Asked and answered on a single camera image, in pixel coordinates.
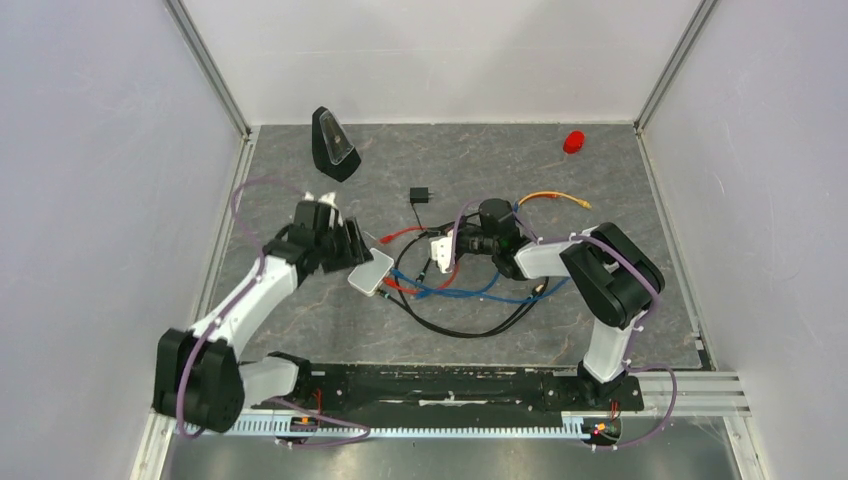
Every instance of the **white cable channel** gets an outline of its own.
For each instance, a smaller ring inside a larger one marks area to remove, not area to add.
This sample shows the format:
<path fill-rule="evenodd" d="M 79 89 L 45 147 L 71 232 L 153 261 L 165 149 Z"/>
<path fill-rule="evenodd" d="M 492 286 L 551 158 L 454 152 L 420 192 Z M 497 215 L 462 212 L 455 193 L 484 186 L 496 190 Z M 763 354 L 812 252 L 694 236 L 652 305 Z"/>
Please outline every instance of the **white cable channel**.
<path fill-rule="evenodd" d="M 308 429 L 292 430 L 292 418 L 303 415 L 281 415 L 278 413 L 243 413 L 236 423 L 223 435 L 229 436 L 277 436 L 277 437 L 334 437 L 349 438 L 362 433 L 355 428 L 321 428 L 318 431 Z M 562 427 L 493 427 L 493 428 L 372 428 L 371 438 L 558 438 L 587 439 L 589 434 L 581 433 L 583 417 L 562 417 Z M 197 426 L 187 424 L 189 433 L 197 431 Z M 204 432 L 204 435 L 218 435 Z"/>

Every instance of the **gray marble surface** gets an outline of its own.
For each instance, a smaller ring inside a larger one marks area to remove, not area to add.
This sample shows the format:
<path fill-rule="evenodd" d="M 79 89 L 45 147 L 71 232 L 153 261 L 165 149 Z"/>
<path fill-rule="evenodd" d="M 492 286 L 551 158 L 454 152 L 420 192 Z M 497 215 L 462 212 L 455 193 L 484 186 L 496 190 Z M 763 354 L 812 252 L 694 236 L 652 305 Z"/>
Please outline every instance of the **gray marble surface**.
<path fill-rule="evenodd" d="M 586 144 L 565 158 L 561 146 L 575 128 Z M 499 197 L 514 201 L 537 190 L 559 190 L 585 198 L 592 210 L 563 199 L 539 199 L 523 212 L 543 236 L 566 235 L 603 221 L 618 224 L 656 262 L 666 277 L 663 305 L 646 324 L 634 361 L 698 367 L 694 336 L 671 264 L 647 175 L 632 127 L 626 125 L 353 125 L 348 134 L 362 166 L 345 183 L 312 164 L 308 126 L 264 126 L 249 177 L 276 175 L 316 194 L 337 191 L 342 213 L 356 216 L 369 246 L 375 238 L 415 224 L 409 187 L 430 187 L 434 198 L 418 206 L 424 224 L 452 220 L 467 200 Z M 245 192 L 241 215 L 263 241 L 294 213 L 297 198 L 274 186 Z M 397 255 L 406 241 L 380 247 Z M 426 258 L 422 240 L 403 259 L 414 276 Z M 240 281 L 255 253 L 234 231 L 215 291 L 219 302 Z M 457 288 L 480 288 L 495 273 L 491 261 L 466 256 Z M 425 330 L 387 300 L 365 297 L 347 284 L 347 273 L 318 273 L 277 307 L 248 344 L 244 359 L 274 350 L 314 362 L 576 365 L 589 344 L 592 316 L 569 284 L 508 332 L 462 340 Z M 443 281 L 433 268 L 427 283 Z M 500 279 L 491 293 L 523 298 L 536 282 Z M 453 329 L 481 331 L 514 309 L 494 301 L 430 297 L 412 300 L 428 320 Z"/>

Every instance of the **red cable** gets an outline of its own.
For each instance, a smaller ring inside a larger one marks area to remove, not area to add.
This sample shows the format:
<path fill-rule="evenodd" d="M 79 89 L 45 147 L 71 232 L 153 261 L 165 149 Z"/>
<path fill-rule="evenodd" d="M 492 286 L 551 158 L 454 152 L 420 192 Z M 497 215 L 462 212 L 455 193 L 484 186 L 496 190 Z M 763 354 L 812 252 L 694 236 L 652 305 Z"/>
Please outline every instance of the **red cable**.
<path fill-rule="evenodd" d="M 399 236 L 403 235 L 404 233 L 415 232 L 415 231 L 418 231 L 418 230 L 424 230 L 424 227 L 409 227 L 409 228 L 404 228 L 403 230 L 397 231 L 397 232 L 395 232 L 395 233 L 393 233 L 393 234 L 391 234 L 391 235 L 386 235 L 385 237 L 381 238 L 381 239 L 380 239 L 380 243 L 382 243 L 383 245 L 385 245 L 385 244 L 387 244 L 387 243 L 391 242 L 392 240 L 394 240 L 395 238 L 397 238 L 397 237 L 399 237 Z"/>
<path fill-rule="evenodd" d="M 419 231 L 419 230 L 426 230 L 426 229 L 424 227 L 404 228 L 403 230 L 398 230 L 397 232 L 395 232 L 391 235 L 386 235 L 385 237 L 381 238 L 380 243 L 385 245 L 385 244 L 391 242 L 392 240 L 394 240 L 395 238 L 403 235 L 404 233 L 416 232 L 416 231 Z M 448 288 L 450 286 L 450 284 L 453 283 L 453 280 L 456 278 L 457 273 L 459 273 L 459 264 L 454 265 L 453 272 L 451 273 L 450 278 L 448 278 L 448 280 L 445 283 L 436 287 L 436 290 L 442 290 L 444 288 Z M 403 293 L 408 293 L 410 295 L 418 295 L 419 293 L 421 293 L 423 291 L 423 290 L 413 290 L 411 288 L 402 287 L 402 286 L 398 285 L 398 283 L 395 282 L 394 280 L 392 280 L 391 278 L 384 278 L 383 283 L 385 283 L 386 286 L 389 287 L 389 288 L 393 288 L 395 290 L 401 291 Z"/>
<path fill-rule="evenodd" d="M 439 285 L 435 289 L 436 290 L 442 290 L 444 288 L 448 288 L 450 286 L 450 284 L 453 283 L 453 280 L 456 278 L 457 273 L 459 273 L 459 265 L 458 264 L 454 265 L 453 273 L 451 273 L 450 278 L 448 278 L 447 281 L 445 281 L 445 283 Z M 383 283 L 385 283 L 386 286 L 388 286 L 390 288 L 394 288 L 395 290 L 400 290 L 401 292 L 408 293 L 410 295 L 418 295 L 419 293 L 421 293 L 423 291 L 423 290 L 413 290 L 411 288 L 401 287 L 400 285 L 397 284 L 397 282 L 395 282 L 391 278 L 384 278 Z"/>

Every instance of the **blue cable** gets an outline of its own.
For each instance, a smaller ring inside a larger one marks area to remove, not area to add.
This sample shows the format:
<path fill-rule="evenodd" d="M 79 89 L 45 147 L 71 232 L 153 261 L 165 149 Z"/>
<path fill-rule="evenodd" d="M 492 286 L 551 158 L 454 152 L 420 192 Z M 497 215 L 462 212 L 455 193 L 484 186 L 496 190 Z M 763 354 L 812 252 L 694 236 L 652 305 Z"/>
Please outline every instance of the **blue cable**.
<path fill-rule="evenodd" d="M 517 300 L 517 299 L 514 299 L 514 298 L 496 297 L 494 295 L 489 295 L 489 294 L 484 293 L 484 292 L 473 291 L 473 290 L 459 290 L 459 289 L 456 289 L 456 288 L 445 288 L 445 289 L 442 289 L 442 290 L 437 290 L 435 288 L 430 288 L 426 285 L 422 285 L 422 284 L 416 282 L 415 280 L 412 280 L 411 278 L 404 275 L 398 269 L 392 269 L 392 275 L 395 275 L 396 277 L 400 278 L 401 280 L 409 283 L 410 285 L 412 285 L 416 288 L 424 290 L 425 292 L 433 293 L 435 295 L 442 295 L 442 296 L 451 297 L 451 298 L 480 297 L 480 298 L 487 298 L 489 300 L 495 300 L 495 301 L 498 301 L 498 302 L 514 303 L 514 304 L 524 304 L 524 303 L 537 302 L 537 301 L 539 301 L 539 300 L 541 300 L 545 297 L 551 296 L 554 292 L 559 290 L 560 287 L 565 285 L 566 282 L 568 282 L 568 277 L 565 277 L 562 280 L 560 280 L 559 283 L 554 285 L 553 288 L 551 288 L 547 292 L 543 293 L 542 295 L 539 295 L 538 297 L 531 297 L 531 298 L 525 298 L 525 299 Z"/>
<path fill-rule="evenodd" d="M 478 294 L 478 293 L 486 293 L 486 292 L 489 291 L 489 289 L 491 289 L 492 287 L 495 286 L 495 283 L 498 282 L 498 278 L 500 278 L 500 276 L 501 276 L 501 274 L 499 272 L 495 272 L 495 276 L 492 277 L 492 281 L 489 282 L 489 284 L 486 285 L 485 287 L 481 288 L 480 290 L 469 291 L 467 295 L 453 297 L 453 298 L 469 298 L 469 297 L 475 296 L 475 294 Z M 426 298 L 426 297 L 428 297 L 428 296 L 430 296 L 430 295 L 432 295 L 436 292 L 441 292 L 441 291 L 444 291 L 444 290 L 445 289 L 442 289 L 442 290 L 436 290 L 436 289 L 424 290 L 421 293 L 415 294 L 415 298 Z"/>

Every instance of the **red wire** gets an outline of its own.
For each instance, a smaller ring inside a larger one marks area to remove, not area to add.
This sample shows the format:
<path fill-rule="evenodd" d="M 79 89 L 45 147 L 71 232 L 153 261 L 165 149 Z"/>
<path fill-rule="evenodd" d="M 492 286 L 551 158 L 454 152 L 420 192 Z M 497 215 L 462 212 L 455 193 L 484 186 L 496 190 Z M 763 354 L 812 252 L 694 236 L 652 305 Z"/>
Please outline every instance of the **red wire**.
<path fill-rule="evenodd" d="M 453 266 L 453 272 L 451 273 L 450 278 L 448 278 L 445 283 L 436 287 L 436 290 L 442 290 L 443 288 L 448 288 L 450 286 L 450 284 L 453 283 L 453 280 L 456 278 L 457 273 L 459 273 L 459 264 L 456 264 L 456 265 Z M 384 278 L 383 283 L 385 283 L 386 286 L 388 286 L 390 288 L 394 288 L 395 290 L 400 290 L 401 292 L 408 293 L 410 295 L 418 295 L 419 293 L 421 293 L 423 291 L 423 290 L 413 290 L 411 288 L 401 287 L 400 285 L 397 284 L 397 282 L 395 282 L 391 278 Z"/>
<path fill-rule="evenodd" d="M 391 242 L 392 240 L 394 240 L 395 238 L 403 235 L 404 233 L 416 232 L 416 231 L 419 231 L 419 230 L 425 230 L 425 228 L 424 227 L 404 228 L 403 230 L 398 230 L 397 232 L 395 232 L 391 235 L 386 235 L 385 237 L 381 238 L 380 243 L 385 245 L 385 244 Z M 436 290 L 442 290 L 444 288 L 448 288 L 450 286 L 450 284 L 453 283 L 453 280 L 456 278 L 457 273 L 459 273 L 459 264 L 454 265 L 453 272 L 451 273 L 450 278 L 448 278 L 448 280 L 445 283 L 436 287 Z M 412 288 L 402 287 L 402 286 L 398 285 L 398 283 L 395 282 L 391 278 L 384 278 L 383 283 L 385 283 L 386 286 L 389 287 L 389 288 L 393 288 L 395 290 L 401 291 L 403 293 L 408 293 L 410 295 L 418 295 L 419 293 L 421 293 L 423 291 L 423 290 L 414 290 Z"/>
<path fill-rule="evenodd" d="M 321 413 L 321 400 L 322 400 L 321 399 L 321 397 L 322 397 L 321 389 L 320 388 L 315 389 L 315 393 L 313 393 L 312 396 L 315 397 L 315 400 L 318 403 L 318 413 Z"/>
<path fill-rule="evenodd" d="M 397 238 L 397 237 L 399 237 L 399 236 L 403 235 L 404 233 L 415 232 L 415 231 L 418 231 L 418 230 L 424 230 L 424 227 L 409 227 L 409 228 L 404 228 L 403 230 L 399 230 L 399 231 L 397 231 L 397 232 L 395 232 L 395 233 L 393 233 L 393 234 L 391 234 L 391 235 L 386 235 L 385 237 L 381 238 L 381 239 L 380 239 L 380 243 L 382 243 L 383 245 L 385 245 L 385 244 L 387 244 L 387 243 L 391 242 L 392 240 L 394 240 L 395 238 Z"/>

